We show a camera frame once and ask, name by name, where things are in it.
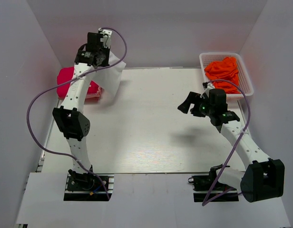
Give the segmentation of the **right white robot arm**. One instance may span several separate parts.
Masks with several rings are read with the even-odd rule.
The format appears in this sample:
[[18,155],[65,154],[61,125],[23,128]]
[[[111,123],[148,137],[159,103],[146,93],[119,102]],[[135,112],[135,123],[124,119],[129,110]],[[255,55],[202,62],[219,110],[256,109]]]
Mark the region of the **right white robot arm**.
[[217,199],[211,191],[239,191],[248,202],[256,202],[283,195],[285,166],[280,159],[272,159],[251,138],[238,115],[228,110],[223,89],[207,88],[203,94],[190,92],[178,106],[182,113],[195,117],[209,117],[211,124],[232,145],[244,164],[245,171],[232,169],[228,162],[210,168],[206,176],[192,177],[195,191],[207,191],[203,204]]

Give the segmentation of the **white t shirt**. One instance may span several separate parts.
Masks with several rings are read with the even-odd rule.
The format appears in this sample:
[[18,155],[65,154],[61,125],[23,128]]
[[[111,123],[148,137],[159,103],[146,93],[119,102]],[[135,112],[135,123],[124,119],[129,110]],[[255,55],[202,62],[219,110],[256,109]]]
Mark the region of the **white t shirt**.
[[91,78],[98,86],[103,88],[105,92],[108,92],[111,98],[114,98],[118,91],[122,72],[125,67],[126,63],[121,61],[113,67],[91,73]]

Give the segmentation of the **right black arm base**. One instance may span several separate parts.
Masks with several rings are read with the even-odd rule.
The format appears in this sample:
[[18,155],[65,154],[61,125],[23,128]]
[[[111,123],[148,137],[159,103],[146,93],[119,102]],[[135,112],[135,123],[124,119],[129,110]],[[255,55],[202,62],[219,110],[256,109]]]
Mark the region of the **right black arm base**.
[[[204,198],[206,197],[207,192],[209,191],[213,181],[216,178],[216,171],[220,170],[222,167],[221,165],[214,166],[210,169],[208,174],[198,174],[191,176],[188,179],[188,183],[193,185],[193,197],[194,202],[203,202]],[[209,195],[209,199],[219,195],[220,193],[232,189],[231,191],[227,192],[226,194],[215,198],[212,202],[236,202],[239,201],[239,195],[237,190],[220,182],[217,182]]]

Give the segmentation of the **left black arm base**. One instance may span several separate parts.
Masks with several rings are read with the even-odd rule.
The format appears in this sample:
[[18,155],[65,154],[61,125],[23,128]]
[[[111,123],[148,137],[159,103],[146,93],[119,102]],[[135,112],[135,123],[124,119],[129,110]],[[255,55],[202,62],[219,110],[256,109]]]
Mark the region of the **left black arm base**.
[[109,201],[113,193],[114,176],[68,171],[64,201]]

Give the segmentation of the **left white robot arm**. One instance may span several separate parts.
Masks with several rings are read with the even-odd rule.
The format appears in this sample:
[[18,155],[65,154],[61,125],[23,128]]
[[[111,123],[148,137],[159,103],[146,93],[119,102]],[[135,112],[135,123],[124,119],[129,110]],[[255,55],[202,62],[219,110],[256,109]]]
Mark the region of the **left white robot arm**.
[[78,183],[83,189],[91,189],[95,178],[88,174],[92,165],[88,158],[86,136],[90,130],[90,121],[83,114],[83,106],[92,78],[98,67],[109,65],[111,30],[98,33],[89,32],[87,43],[82,45],[75,57],[73,79],[66,97],[59,108],[54,108],[53,117],[58,129],[63,133],[70,147],[71,155],[75,157],[70,174],[77,174]]

